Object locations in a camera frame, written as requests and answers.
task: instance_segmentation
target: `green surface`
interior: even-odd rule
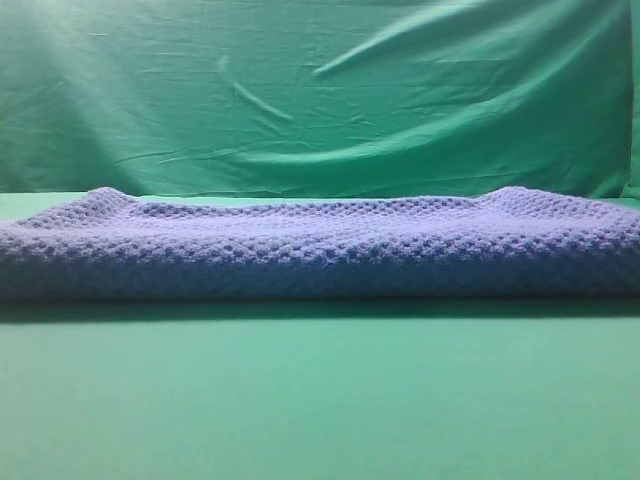
[[[3,0],[0,191],[628,180],[628,0]]]
[[[0,478],[636,480],[639,344],[637,300],[0,305]]]

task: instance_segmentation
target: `green cloth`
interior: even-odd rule
[[[619,196],[627,0],[5,0],[0,191]]]
[[[0,477],[635,480],[639,344],[636,300],[2,305]]]

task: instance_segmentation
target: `crocheted blanket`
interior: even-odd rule
[[[1,299],[637,293],[640,213],[520,187],[234,208],[101,188],[0,226]]]

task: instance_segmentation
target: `green backdrop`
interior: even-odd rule
[[[0,191],[615,197],[628,180],[628,0],[0,5]]]

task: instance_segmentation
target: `folded blanket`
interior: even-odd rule
[[[237,208],[101,188],[0,226],[0,299],[640,293],[640,213],[525,188]]]

